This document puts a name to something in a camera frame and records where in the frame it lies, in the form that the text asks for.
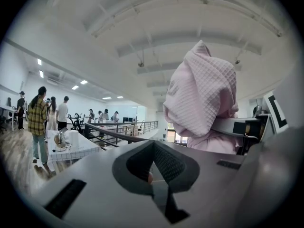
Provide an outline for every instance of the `kettle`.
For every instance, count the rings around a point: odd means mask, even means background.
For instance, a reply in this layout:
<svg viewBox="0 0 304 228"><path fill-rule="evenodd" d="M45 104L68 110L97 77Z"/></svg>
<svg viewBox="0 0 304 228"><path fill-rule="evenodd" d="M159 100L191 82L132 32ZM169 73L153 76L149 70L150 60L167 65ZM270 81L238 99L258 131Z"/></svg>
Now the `kettle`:
<svg viewBox="0 0 304 228"><path fill-rule="evenodd" d="M54 141L58 147L65 147L66 139L65 139L65 131L61 129L58 134L55 135Z"/></svg>

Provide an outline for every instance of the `long hair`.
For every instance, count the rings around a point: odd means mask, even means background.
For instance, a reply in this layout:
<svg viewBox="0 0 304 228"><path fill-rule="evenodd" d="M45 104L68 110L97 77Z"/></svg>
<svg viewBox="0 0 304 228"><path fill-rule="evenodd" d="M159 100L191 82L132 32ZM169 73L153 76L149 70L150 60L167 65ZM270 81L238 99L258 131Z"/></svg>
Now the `long hair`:
<svg viewBox="0 0 304 228"><path fill-rule="evenodd" d="M11 106L11 98L8 98L8 106Z"/></svg>
<svg viewBox="0 0 304 228"><path fill-rule="evenodd" d="M51 106L52 106L52 110L53 112L56 111L56 98L55 97L51 97Z"/></svg>
<svg viewBox="0 0 304 228"><path fill-rule="evenodd" d="M37 101L38 101L38 97L41 96L41 95L44 95L44 93L47 91L47 89L42 86L39 88L38 90L38 95L34 97L34 99L32 99L31 103L30 103L30 107L34 108L35 105L37 104Z"/></svg>

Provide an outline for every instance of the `ponytail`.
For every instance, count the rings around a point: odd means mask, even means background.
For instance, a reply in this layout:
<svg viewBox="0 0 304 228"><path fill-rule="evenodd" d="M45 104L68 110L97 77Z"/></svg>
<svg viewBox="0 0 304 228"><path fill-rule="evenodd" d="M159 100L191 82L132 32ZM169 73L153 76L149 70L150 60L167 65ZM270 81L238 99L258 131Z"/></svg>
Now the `ponytail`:
<svg viewBox="0 0 304 228"><path fill-rule="evenodd" d="M37 101L38 101L38 97L39 96L42 96L45 94L45 92L47 91L47 89L42 86L39 88L38 90L38 95L34 97L34 99L32 99L31 103L30 103L30 107L33 109L35 107L35 105L37 104Z"/></svg>
<svg viewBox="0 0 304 228"><path fill-rule="evenodd" d="M32 107L32 109L34 109L35 105L37 104L38 97L39 95L36 95L34 99L32 99L32 102L30 103L30 107Z"/></svg>

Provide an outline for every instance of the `window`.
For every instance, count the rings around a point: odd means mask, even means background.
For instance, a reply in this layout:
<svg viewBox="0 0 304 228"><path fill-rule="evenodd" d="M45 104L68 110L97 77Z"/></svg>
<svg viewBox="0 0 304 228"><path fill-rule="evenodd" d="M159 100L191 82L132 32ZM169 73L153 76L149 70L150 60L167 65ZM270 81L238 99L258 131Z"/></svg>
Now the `window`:
<svg viewBox="0 0 304 228"><path fill-rule="evenodd" d="M179 136L173 127L172 123L168 123L167 141L171 143L188 143L188 137Z"/></svg>

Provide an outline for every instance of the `person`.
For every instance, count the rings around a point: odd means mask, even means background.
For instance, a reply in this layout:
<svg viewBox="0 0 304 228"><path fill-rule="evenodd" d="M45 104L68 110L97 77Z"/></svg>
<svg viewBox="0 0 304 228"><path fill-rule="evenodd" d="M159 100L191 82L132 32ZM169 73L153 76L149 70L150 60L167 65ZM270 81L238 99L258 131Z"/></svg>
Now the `person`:
<svg viewBox="0 0 304 228"><path fill-rule="evenodd" d="M46 93L47 89L44 86L39 88L38 95L35 96L29 104L28 131L33 135L33 163L37 163L37 159L39 159L39 142L41 162L46 170L49 171L47 164L48 156L44 144L44 121L47 119L47 105L43 99L46 96Z"/></svg>
<svg viewBox="0 0 304 228"><path fill-rule="evenodd" d="M236 117L236 93L233 65L212 57L200 41L171 77L163 103L165 119L173 123L178 135L188 137L187 147L236 154L242 138L211 130L216 117Z"/></svg>
<svg viewBox="0 0 304 228"><path fill-rule="evenodd" d="M47 115L48 115L48 112L49 112L49 108L50 108L50 102L51 102L51 99L50 98L48 98L47 100L46 100L46 103L47 103ZM47 129L47 121L45 121L45 123L44 123L44 128L45 129Z"/></svg>
<svg viewBox="0 0 304 228"><path fill-rule="evenodd" d="M117 123L117 122L119 121L117 115L118 115L118 111L116 111L116 112L114 113L114 115L112 116L112 121L115 122L115 123Z"/></svg>
<svg viewBox="0 0 304 228"><path fill-rule="evenodd" d="M108 109L105 109L104 113L101 112L101 114L99 115L99 118L98 118L98 123L103 123L104 119L107 121L109 120Z"/></svg>
<svg viewBox="0 0 304 228"><path fill-rule="evenodd" d="M61 103L57 109L56 122L58 123L58 131L67 127L66 117L68 113L68 107L67 107L68 100L69 100L68 96L65 96L65 98L63 99L63 103Z"/></svg>
<svg viewBox="0 0 304 228"><path fill-rule="evenodd" d="M57 129L57 123L56 123L56 98L51 97L51 104L49 107L49 112L47 113L47 127L46 127L46 142L48 139L48 130L56 130Z"/></svg>
<svg viewBox="0 0 304 228"><path fill-rule="evenodd" d="M91 121L92 121L92 119L94 119L94 117L95 117L95 114L93 113L93 110L90 109L89 111L90 111L89 116L86 116L86 118L89 118L89 119L87 120L87 123L88 123L88 124L90 124Z"/></svg>
<svg viewBox="0 0 304 228"><path fill-rule="evenodd" d="M18 129L24 130L23 128L23 114L24 110L26 109L26 101L24 97L24 91L20 93L20 99L17 101L17 116L18 116Z"/></svg>

